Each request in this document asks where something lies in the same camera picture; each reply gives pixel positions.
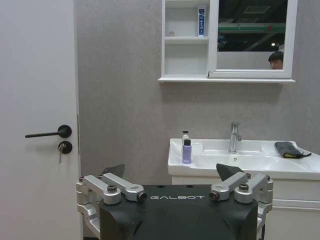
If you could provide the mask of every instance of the faucet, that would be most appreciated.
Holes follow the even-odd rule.
[[[229,142],[229,153],[236,154],[237,153],[237,141],[241,141],[242,138],[239,135],[239,123],[232,122],[230,129],[230,142]]]

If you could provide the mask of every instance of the screw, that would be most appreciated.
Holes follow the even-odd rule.
[[[241,191],[247,192],[249,190],[249,186],[248,186],[248,184],[240,184],[239,189]]]
[[[136,196],[136,200],[138,203],[142,203],[147,199],[147,194],[145,192],[139,192],[138,195]]]
[[[116,185],[109,185],[107,188],[107,191],[109,193],[115,193],[117,191],[117,186]]]
[[[220,198],[220,195],[218,192],[216,191],[212,191],[209,193],[209,198],[212,200],[212,201],[218,201],[219,198]]]

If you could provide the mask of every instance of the white sink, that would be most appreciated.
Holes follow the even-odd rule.
[[[182,164],[180,138],[170,139],[168,172],[173,176],[217,177],[216,164],[237,166],[247,173],[264,173],[274,179],[320,180],[320,156],[301,159],[282,158],[275,148],[277,141],[243,140],[237,153],[228,153],[229,140],[192,139],[191,164]],[[301,152],[294,141],[293,145]]]

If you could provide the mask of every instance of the bottle cap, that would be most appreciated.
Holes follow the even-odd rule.
[[[190,145],[191,145],[191,140],[190,140],[190,139],[184,140],[183,145],[185,145],[185,146],[190,146]]]

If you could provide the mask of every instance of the metal bracket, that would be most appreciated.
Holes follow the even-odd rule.
[[[265,204],[271,204],[274,198],[274,181],[267,176],[268,182],[266,186],[258,191],[258,193],[253,197],[255,200]]]
[[[96,208],[91,203],[85,205],[78,204],[77,210],[79,213],[83,214],[85,224],[94,233],[94,235],[100,239],[100,222]]]
[[[259,233],[262,227],[266,223],[267,213],[272,210],[272,203],[258,202],[258,219],[257,219],[257,233]]]
[[[121,192],[95,176],[88,175],[76,183],[77,210],[84,216],[85,224],[100,239],[99,214],[94,206],[101,199],[105,204],[112,205],[121,201]]]
[[[234,189],[234,199],[239,203],[249,204],[253,201],[254,196],[258,195],[258,191],[266,187],[267,183],[267,176],[259,173],[247,184],[241,184]]]
[[[109,185],[116,185],[129,201],[143,202],[147,199],[142,185],[128,182],[110,172],[102,175],[101,180]]]
[[[113,189],[112,191],[108,190],[108,184],[104,183],[95,176],[85,176],[83,178],[83,185],[101,197],[105,204],[112,205],[121,201],[121,192],[118,188]]]
[[[248,176],[244,172],[237,172],[225,181],[211,186],[209,197],[213,201],[223,201],[229,198],[230,193],[240,184],[245,184]]]

